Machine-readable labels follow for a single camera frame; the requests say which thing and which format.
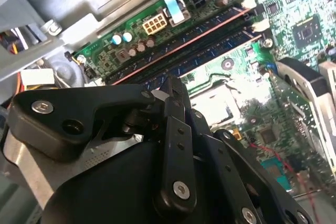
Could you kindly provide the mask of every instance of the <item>motherboard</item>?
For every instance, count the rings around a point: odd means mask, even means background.
[[[293,196],[323,189],[336,207],[336,0],[176,1],[181,22],[161,0],[73,58],[106,84],[181,77],[213,131],[232,132]]]

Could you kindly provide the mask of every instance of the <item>green circuit board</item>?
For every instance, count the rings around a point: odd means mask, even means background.
[[[134,44],[140,41],[145,43],[149,39],[155,42],[155,47],[164,44],[200,20],[206,20],[225,8],[218,7],[216,0],[209,0],[202,8],[195,8],[192,0],[183,1],[191,15],[186,22],[175,27],[167,25],[155,35],[148,36],[142,24],[162,13],[165,4],[163,1],[158,1],[93,44],[78,51],[75,58],[84,56],[87,60],[85,66],[93,69],[98,77],[104,78],[146,53],[146,51],[138,53],[121,62],[116,56],[120,50],[127,50]],[[218,114],[219,117],[221,115],[218,113],[218,108],[227,106],[225,99],[218,99],[216,102],[219,104],[216,104],[215,100],[204,102],[205,111],[200,111],[209,113],[207,111],[213,107],[213,114],[217,115],[217,118],[210,119],[215,122],[211,124],[212,130],[225,128],[231,131],[261,163],[267,163],[274,158],[274,154],[251,148],[252,141],[256,145],[272,148],[284,159],[295,157],[304,167],[308,167],[307,180],[311,181],[314,178],[316,189],[326,189],[327,193],[336,199],[335,180],[330,167],[314,146],[314,137],[318,137],[319,132],[316,127],[318,122],[311,114],[311,104],[280,78],[272,74],[274,78],[268,78],[270,73],[267,72],[275,67],[276,60],[284,57],[296,58],[318,70],[318,63],[327,59],[325,50],[335,46],[336,0],[255,1],[264,9],[255,21],[269,20],[273,45],[270,48],[265,48],[261,42],[244,45],[198,67],[181,79],[187,85],[191,99],[218,87],[225,89],[225,95],[228,94],[233,98],[239,116],[234,114],[232,108],[228,108],[227,111],[223,111],[223,118],[218,118]],[[305,30],[307,27],[311,28],[312,36],[304,39],[298,37],[298,34],[307,32]],[[133,35],[131,42],[123,41],[120,45],[111,42],[113,35],[122,35],[126,31]],[[223,62],[228,59],[231,65],[227,65],[226,68],[229,69],[225,69]],[[286,104],[287,106],[294,104],[298,109],[293,109],[293,106],[287,108]],[[303,134],[304,129],[297,127],[297,117],[294,115],[300,113],[304,114],[303,123],[311,133],[311,142],[307,141],[307,135]],[[295,175],[289,174],[288,171],[284,173],[291,184],[293,195],[305,193],[298,186]]]
[[[234,1],[235,0],[227,0],[227,4]],[[141,58],[141,55],[144,55],[150,48],[146,46],[144,52],[137,52],[136,56],[126,57],[125,60],[120,60],[120,57],[118,57],[120,51],[136,48],[139,43],[146,45],[148,40],[153,41],[155,43],[154,46],[156,47],[222,9],[221,7],[216,6],[216,0],[207,0],[206,4],[201,8],[196,8],[192,0],[183,0],[183,2],[186,5],[186,9],[190,12],[191,18],[180,25],[175,27],[168,25],[154,35],[148,35],[146,33],[142,24],[155,15],[162,13],[163,9],[166,7],[164,1],[160,0],[98,39],[96,42],[91,43],[76,52],[75,58],[78,58],[80,55],[84,56],[86,58],[84,66],[92,68],[98,77],[104,78],[110,73],[115,72],[121,66],[127,65],[131,61],[136,60],[136,58]],[[122,41],[121,44],[114,45],[112,43],[112,37],[116,34],[122,36],[125,32],[130,32],[132,34],[132,41]]]

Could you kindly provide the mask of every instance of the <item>cable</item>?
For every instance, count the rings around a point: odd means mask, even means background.
[[[75,58],[74,58],[74,56],[71,56],[71,58],[72,58],[72,60],[77,64],[77,65],[79,65],[80,66],[80,63],[79,63],[79,61],[78,60],[76,60]]]
[[[301,178],[300,174],[297,174],[297,173],[294,171],[293,167],[291,167],[290,164],[288,164],[286,161],[284,161],[284,160],[281,158],[280,154],[277,153],[275,150],[273,150],[273,149],[271,149],[271,148],[267,148],[267,147],[265,147],[265,146],[256,145],[256,144],[254,144],[254,143],[250,143],[250,146],[253,147],[253,148],[259,148],[259,149],[262,149],[262,150],[264,150],[264,151],[272,152],[272,153],[275,155],[275,157],[276,157],[276,158],[283,164],[283,166],[284,166],[288,171],[290,171],[291,173],[296,174],[296,176],[297,176],[297,178],[298,178],[298,182],[300,183],[300,185],[302,185],[302,186],[305,188],[304,190],[305,190],[306,193],[307,193],[307,196],[308,196],[308,199],[309,199],[309,203],[310,203],[310,206],[311,206],[311,208],[312,208],[312,210],[313,210],[313,214],[314,214],[316,223],[317,223],[317,224],[320,224],[320,220],[319,220],[318,214],[317,214],[317,212],[316,212],[316,208],[315,208],[314,200],[313,200],[313,198],[311,197],[311,194],[310,194],[310,191],[309,191],[309,189],[308,189],[308,187],[307,187],[306,182]]]
[[[16,47],[15,43],[13,43],[12,46],[13,46],[13,52],[14,52],[14,54],[17,55],[18,51],[17,51],[17,47]]]
[[[17,85],[16,85],[16,90],[15,90],[14,95],[17,95],[19,93],[20,87],[21,87],[21,74],[17,73]]]

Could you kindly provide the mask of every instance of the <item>blue ram slot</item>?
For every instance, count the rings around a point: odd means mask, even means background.
[[[190,57],[178,65],[167,69],[164,73],[148,80],[146,83],[142,85],[149,90],[156,89],[160,87],[167,76],[177,76],[180,77],[197,67],[208,63],[209,61],[251,41],[256,39],[258,35],[252,32],[251,28],[247,28],[246,31],[240,31],[228,38],[223,39],[221,42],[216,43],[213,46],[203,49],[199,53],[197,53],[194,57]]]

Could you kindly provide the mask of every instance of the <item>metal bracket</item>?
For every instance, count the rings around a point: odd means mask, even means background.
[[[5,157],[16,164],[42,208],[65,181],[82,172],[80,162],[57,163],[36,149],[20,142],[9,131]]]

